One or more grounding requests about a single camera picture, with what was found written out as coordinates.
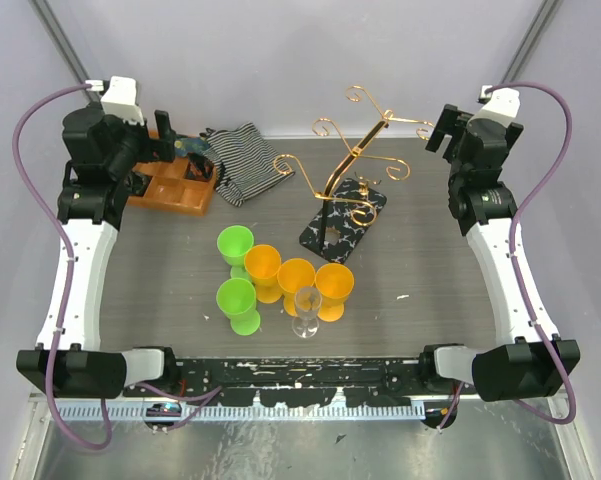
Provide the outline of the gold wine glass rack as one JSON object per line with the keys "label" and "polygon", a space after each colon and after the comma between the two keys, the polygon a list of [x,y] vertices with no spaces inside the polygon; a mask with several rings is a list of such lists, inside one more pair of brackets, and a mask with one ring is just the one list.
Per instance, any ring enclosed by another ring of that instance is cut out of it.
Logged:
{"label": "gold wine glass rack", "polygon": [[379,114],[377,123],[352,145],[341,136],[346,155],[326,180],[323,189],[316,189],[310,178],[304,179],[312,197],[322,202],[320,210],[299,236],[299,243],[308,251],[329,263],[344,264],[360,243],[369,228],[384,209],[387,198],[374,187],[375,180],[359,174],[347,178],[356,161],[361,159],[380,161],[386,164],[387,177],[396,182],[407,179],[411,174],[408,163],[400,158],[370,155],[366,152],[378,135],[392,123],[405,123],[417,127],[416,134],[427,140],[434,124],[425,120],[400,118],[391,109],[382,109],[367,89],[352,85],[345,91],[351,102],[366,98]]}

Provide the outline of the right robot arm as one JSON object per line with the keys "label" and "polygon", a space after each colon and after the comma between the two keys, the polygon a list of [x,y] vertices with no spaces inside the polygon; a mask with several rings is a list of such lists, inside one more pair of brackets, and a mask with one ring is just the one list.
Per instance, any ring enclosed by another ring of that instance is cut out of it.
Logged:
{"label": "right robot arm", "polygon": [[480,352],[460,344],[428,345],[419,358],[424,390],[439,394],[453,381],[473,386],[487,402],[555,395],[580,360],[576,341],[561,338],[535,286],[520,234],[510,228],[517,212],[500,181],[504,161],[523,131],[513,116],[481,109],[472,115],[444,106],[427,150],[442,142],[450,165],[448,205],[483,275],[496,330],[494,348]]}

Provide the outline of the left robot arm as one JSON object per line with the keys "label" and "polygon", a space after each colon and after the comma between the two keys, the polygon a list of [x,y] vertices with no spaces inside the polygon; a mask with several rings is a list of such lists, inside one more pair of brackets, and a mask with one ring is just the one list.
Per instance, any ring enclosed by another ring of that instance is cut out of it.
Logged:
{"label": "left robot arm", "polygon": [[17,354],[18,372],[56,398],[114,399],[135,384],[174,393],[180,372],[169,347],[100,348],[100,306],[110,254],[139,163],[175,157],[176,133],[154,113],[157,137],[90,104],[63,120],[69,152],[53,219],[63,230],[52,300],[34,348]]}

